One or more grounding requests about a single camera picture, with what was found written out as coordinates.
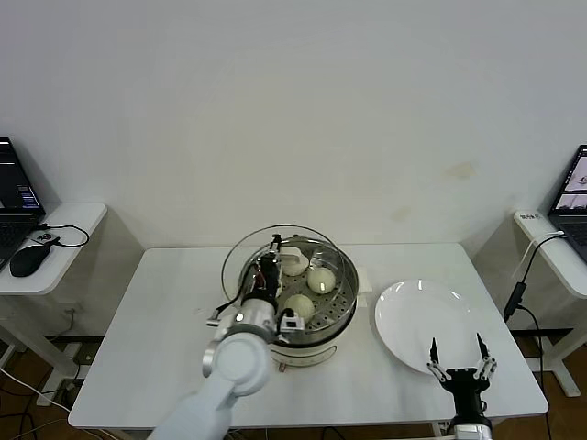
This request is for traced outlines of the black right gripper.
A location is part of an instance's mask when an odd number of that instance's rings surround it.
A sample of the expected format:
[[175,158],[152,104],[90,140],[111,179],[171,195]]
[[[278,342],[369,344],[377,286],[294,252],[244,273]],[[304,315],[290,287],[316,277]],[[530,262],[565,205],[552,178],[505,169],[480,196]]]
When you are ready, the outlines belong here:
[[439,363],[436,339],[432,339],[427,368],[441,382],[441,386],[453,396],[455,412],[458,417],[481,417],[483,405],[481,393],[488,389],[488,381],[497,369],[497,362],[490,350],[476,334],[481,360],[476,368],[449,368],[445,370]]

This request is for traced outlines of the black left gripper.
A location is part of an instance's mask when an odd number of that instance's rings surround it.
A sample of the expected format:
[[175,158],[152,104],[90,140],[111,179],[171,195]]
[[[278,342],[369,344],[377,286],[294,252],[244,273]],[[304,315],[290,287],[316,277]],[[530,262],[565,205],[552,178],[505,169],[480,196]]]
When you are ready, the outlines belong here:
[[264,254],[258,258],[254,273],[253,287],[249,296],[264,301],[275,301],[281,288],[281,263],[277,256],[280,254],[282,236],[273,234],[269,246],[271,254]]

